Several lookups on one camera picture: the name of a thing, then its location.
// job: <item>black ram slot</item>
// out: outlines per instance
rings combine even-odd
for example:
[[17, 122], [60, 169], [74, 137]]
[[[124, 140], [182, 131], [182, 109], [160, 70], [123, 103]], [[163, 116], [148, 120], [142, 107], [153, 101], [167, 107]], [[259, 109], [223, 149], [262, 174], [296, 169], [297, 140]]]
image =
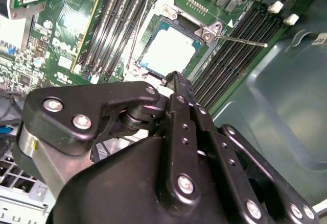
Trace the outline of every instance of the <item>black ram slot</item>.
[[127, 42], [130, 38], [130, 36], [133, 33], [133, 30], [135, 28], [135, 25], [137, 24], [137, 22], [139, 22], [139, 19], [142, 17], [142, 9], [144, 7], [144, 5], [146, 4], [147, 0], [142, 0], [141, 3], [138, 5], [138, 9], [136, 10], [136, 14], [134, 16], [133, 21], [131, 22], [128, 30], [126, 31], [124, 37], [122, 38], [122, 41], [119, 45], [119, 48], [116, 50], [114, 57], [111, 60], [111, 64], [109, 66], [109, 68], [106, 70], [105, 76], [107, 79], [109, 79], [112, 76], [112, 73], [115, 69], [115, 67], [117, 66], [120, 57], [125, 49], [125, 46], [127, 45]]
[[[252, 41], [257, 41], [258, 39], [260, 39], [261, 35], [263, 34], [262, 30], [265, 29], [269, 22], [266, 19], [267, 16], [263, 19], [257, 18], [256, 21], [253, 23], [253, 29], [246, 29], [241, 37], [246, 36], [246, 38], [251, 39]], [[248, 46], [242, 43], [234, 43], [233, 47], [228, 52], [229, 55], [227, 57], [223, 57], [222, 65], [219, 65], [219, 69], [217, 69], [215, 74], [212, 75], [212, 80], [206, 83], [207, 87], [205, 88], [205, 90], [212, 90], [214, 85], [218, 85], [217, 80], [219, 80], [220, 82], [224, 81], [226, 75], [229, 74], [228, 70], [232, 68], [233, 65], [236, 65], [238, 60], [243, 61], [244, 59], [240, 59], [240, 57], [245, 55], [244, 58], [246, 58], [246, 56], [250, 54], [251, 49], [253, 49], [253, 46]], [[206, 94], [208, 94], [208, 92], [205, 92], [205, 90], [200, 90], [200, 93], [198, 94], [201, 99], [206, 99]]]
[[[257, 14], [253, 15], [252, 21], [252, 28], [244, 28], [243, 30], [240, 29], [238, 34], [236, 35], [237, 38], [245, 38], [255, 41], [252, 38], [252, 35], [255, 33], [255, 29], [258, 29], [260, 24], [262, 23], [262, 19], [257, 17]], [[230, 42], [228, 43], [228, 49], [224, 50], [218, 58], [215, 60], [215, 65], [211, 68], [210, 76], [206, 77], [206, 81], [199, 85], [199, 89], [196, 91], [196, 96], [203, 97], [208, 90], [210, 90], [210, 86], [214, 84], [214, 80], [217, 79], [216, 73], [220, 73], [222, 75], [221, 69], [226, 69], [230, 62], [233, 59], [237, 59], [238, 53], [242, 50], [242, 48], [247, 48], [245, 44], [237, 43], [237, 42]]]
[[[278, 17], [255, 5], [230, 36], [266, 43], [282, 25]], [[261, 47], [225, 41], [194, 83], [198, 103], [207, 109], [212, 108], [261, 50]]]
[[[246, 26], [244, 26], [243, 22], [248, 22], [250, 18], [255, 19], [255, 14], [257, 13], [256, 8], [252, 8], [249, 10], [249, 12], [244, 16], [244, 19], [240, 24], [237, 25], [237, 27], [233, 30], [231, 33], [231, 37], [239, 38], [240, 33], [245, 29]], [[218, 53], [215, 56], [215, 60], [217, 60], [221, 55], [227, 52], [227, 50], [231, 47], [233, 42], [230, 41], [224, 41], [223, 45], [219, 49]], [[208, 67], [203, 71], [203, 73], [200, 75], [200, 77], [196, 80], [196, 82], [193, 84], [193, 87], [197, 87], [200, 83], [202, 83], [202, 78], [206, 76], [206, 73], [212, 69], [213, 66], [215, 66], [216, 62], [211, 62]]]
[[[271, 39], [279, 30], [278, 26], [274, 26], [273, 30], [269, 33], [266, 39]], [[237, 80], [239, 75], [245, 71], [245, 69], [248, 67], [248, 65], [251, 63], [253, 58], [256, 57], [256, 55], [261, 51], [260, 47], [252, 47], [250, 52], [250, 56], [246, 59], [245, 62], [242, 62], [241, 65], [238, 66], [237, 69], [234, 69], [234, 71], [231, 73], [231, 76], [228, 77], [228, 79], [225, 80], [225, 83], [220, 84], [219, 87], [215, 88], [217, 92], [214, 92], [211, 94], [210, 97], [207, 98], [207, 104], [206, 106], [210, 109], [212, 106], [215, 105], [217, 102], [217, 97], [221, 97], [227, 89], [230, 87], [230, 85], [233, 84], [234, 81]]]

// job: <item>black plastic bracket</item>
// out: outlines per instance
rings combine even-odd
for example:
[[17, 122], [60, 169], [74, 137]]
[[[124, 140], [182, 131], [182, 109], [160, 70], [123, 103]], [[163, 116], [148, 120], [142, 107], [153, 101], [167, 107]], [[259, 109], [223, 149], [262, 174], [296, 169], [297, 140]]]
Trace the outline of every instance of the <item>black plastic bracket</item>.
[[[43, 102], [50, 98], [60, 101], [63, 109], [59, 112], [45, 109]], [[28, 94], [22, 116], [32, 135], [63, 153], [81, 155], [94, 143], [115, 136], [111, 129], [124, 109], [158, 101], [157, 90], [142, 81], [43, 88]], [[80, 114], [90, 119], [89, 129], [73, 125], [73, 118]]]
[[242, 167], [251, 180], [253, 189], [276, 221], [313, 223], [319, 218], [316, 212], [295, 189], [258, 153], [233, 126], [223, 125], [225, 134], [242, 160]]
[[195, 124], [190, 120], [188, 101], [176, 93], [170, 103], [163, 127], [158, 198], [175, 215], [190, 213], [200, 201]]

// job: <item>ram slot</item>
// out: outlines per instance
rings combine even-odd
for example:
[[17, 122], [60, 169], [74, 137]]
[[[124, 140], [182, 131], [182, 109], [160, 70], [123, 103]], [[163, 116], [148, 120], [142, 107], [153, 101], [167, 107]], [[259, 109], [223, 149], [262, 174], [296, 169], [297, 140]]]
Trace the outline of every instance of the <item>ram slot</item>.
[[127, 6], [125, 14], [114, 29], [112, 37], [109, 40], [108, 47], [106, 49], [105, 55], [103, 57], [103, 64], [101, 65], [101, 73], [104, 74], [110, 67], [112, 54], [117, 42], [121, 42], [122, 38], [125, 36], [128, 26], [131, 24], [135, 12], [138, 8], [140, 0], [130, 0]]
[[[254, 39], [262, 39], [261, 41], [269, 41], [273, 35], [279, 30], [277, 22], [266, 21], [267, 26], [262, 26], [262, 29], [268, 29], [265, 32], [258, 31]], [[244, 69], [251, 63], [253, 58], [261, 51], [262, 48], [257, 46], [250, 46], [249, 48], [243, 48], [238, 57], [226, 70], [222, 71], [223, 76], [216, 79], [214, 86], [212, 86], [213, 92], [208, 92], [207, 96], [204, 96], [201, 100], [203, 106], [211, 107], [217, 101], [217, 97], [221, 97], [223, 91], [228, 88], [237, 76], [244, 71]]]
[[[279, 18], [267, 13], [262, 7], [255, 7], [248, 12], [232, 36], [268, 42], [281, 26]], [[224, 42], [194, 84], [198, 102], [208, 109], [211, 108], [260, 51], [260, 47]]]
[[[267, 41], [268, 39], [271, 39], [279, 30], [280, 28], [278, 26], [273, 26], [273, 30], [267, 37], [264, 39], [264, 41]], [[252, 59], [256, 57], [256, 55], [261, 51], [260, 47], [252, 47], [250, 58], [246, 62], [242, 62], [242, 65], [238, 67], [238, 71], [234, 72], [231, 77], [228, 77], [228, 81], [224, 82], [217, 88], [217, 92], [215, 94], [212, 94], [210, 97], [208, 97], [207, 100], [207, 107], [211, 109], [215, 103], [217, 102], [217, 97], [221, 97], [224, 92], [227, 91], [227, 89], [230, 87], [230, 85], [237, 80], [239, 77], [239, 74], [244, 72], [247, 66], [251, 63]]]
[[89, 45], [88, 51], [86, 52], [85, 56], [85, 66], [92, 66], [91, 61], [94, 60], [94, 55], [99, 49], [99, 45], [101, 43], [101, 40], [104, 39], [104, 29], [108, 24], [109, 18], [112, 15], [114, 6], [117, 3], [117, 0], [104, 0], [105, 7], [102, 11], [99, 24], [96, 27], [94, 36], [92, 38], [92, 41]]
[[[254, 28], [248, 28], [248, 26], [255, 26], [258, 22], [261, 22], [261, 19], [258, 17], [258, 15], [259, 11], [257, 11], [256, 9], [251, 12], [250, 18], [245, 19], [246, 24], [240, 23], [239, 26], [242, 25], [243, 27], [241, 26], [239, 29], [237, 29], [237, 31], [232, 35], [232, 37], [249, 39], [248, 34], [250, 34], [251, 32], [253, 33]], [[225, 41], [225, 43], [223, 44], [223, 48], [218, 51], [216, 56], [213, 58], [212, 65], [208, 68], [207, 72], [209, 72], [209, 74], [206, 74], [203, 79], [200, 80], [201, 82], [194, 86], [194, 92], [197, 97], [202, 97], [203, 93], [206, 93], [206, 91], [208, 91], [205, 86], [210, 85], [214, 81], [214, 73], [216, 73], [226, 65], [226, 63], [224, 62], [227, 62], [232, 57], [236, 57], [236, 53], [234, 53], [233, 51], [237, 51], [238, 47], [242, 45], [244, 44]]]
[[107, 21], [106, 27], [104, 28], [104, 32], [99, 41], [98, 48], [94, 53], [92, 58], [92, 65], [89, 67], [92, 73], [98, 71], [102, 64], [102, 57], [104, 52], [106, 51], [108, 41], [110, 40], [110, 34], [112, 34], [112, 30], [114, 29], [115, 23], [119, 21], [122, 17], [122, 14], [125, 12], [126, 3], [128, 0], [118, 0], [113, 8], [111, 15]]
[[103, 74], [106, 75], [106, 78], [110, 78], [114, 69], [116, 68], [120, 57], [127, 45], [127, 42], [130, 38], [130, 36], [133, 33], [133, 30], [136, 26], [136, 24], [139, 22], [140, 18], [142, 17], [142, 12], [143, 12], [143, 7], [145, 6], [147, 0], [139, 0], [139, 4], [137, 4], [137, 9], [136, 10], [136, 14], [134, 15], [134, 18], [132, 19], [131, 23], [129, 24], [129, 26], [127, 26], [127, 31], [125, 32], [125, 34], [123, 35], [123, 37], [121, 38], [121, 41], [119, 41], [116, 44], [116, 49], [115, 49], [115, 54], [112, 57], [112, 60], [110, 62], [110, 66], [108, 66], [107, 68], [105, 68], [103, 70]]

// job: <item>cable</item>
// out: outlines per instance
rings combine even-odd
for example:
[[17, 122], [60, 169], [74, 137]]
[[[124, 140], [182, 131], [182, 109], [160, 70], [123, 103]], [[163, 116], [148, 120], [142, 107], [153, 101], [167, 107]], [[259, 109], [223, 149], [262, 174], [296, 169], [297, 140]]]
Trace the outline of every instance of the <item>cable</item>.
[[0, 97], [2, 96], [2, 97], [7, 98], [9, 100], [9, 103], [10, 103], [8, 108], [4, 112], [4, 114], [0, 117], [0, 126], [16, 125], [16, 124], [20, 123], [20, 119], [3, 120], [10, 113], [11, 109], [14, 109], [19, 116], [21, 116], [21, 114], [22, 114], [21, 108], [19, 107], [19, 105], [17, 104], [15, 99], [10, 94], [19, 94], [22, 97], [25, 96], [24, 93], [19, 92], [19, 91], [0, 92]]
[[100, 156], [99, 156], [99, 151], [97, 149], [97, 145], [94, 144], [92, 146], [91, 154], [92, 154], [92, 159], [93, 159], [94, 163], [98, 163], [100, 161]]

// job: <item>pci slot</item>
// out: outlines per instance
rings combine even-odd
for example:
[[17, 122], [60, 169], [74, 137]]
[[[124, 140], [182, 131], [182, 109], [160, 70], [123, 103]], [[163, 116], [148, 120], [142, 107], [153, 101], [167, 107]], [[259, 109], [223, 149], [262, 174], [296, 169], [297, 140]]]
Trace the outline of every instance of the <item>pci slot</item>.
[[[264, 7], [253, 6], [231, 37], [266, 43], [282, 25], [282, 21], [267, 13]], [[257, 46], [225, 41], [194, 83], [199, 104], [210, 109], [260, 51], [261, 48]]]
[[113, 14], [114, 7], [117, 5], [117, 0], [103, 0], [103, 1], [106, 3], [106, 5], [102, 10], [100, 20], [97, 21], [92, 27], [94, 29], [93, 31], [94, 34], [91, 39], [91, 43], [88, 47], [88, 51], [85, 52], [83, 56], [80, 57], [81, 61], [82, 62], [85, 61], [84, 65], [86, 67], [89, 67], [89, 69], [93, 67], [92, 61], [95, 60], [94, 56], [95, 54], [97, 54], [97, 51], [99, 51], [100, 43], [104, 41], [106, 26], [109, 22], [110, 17]]

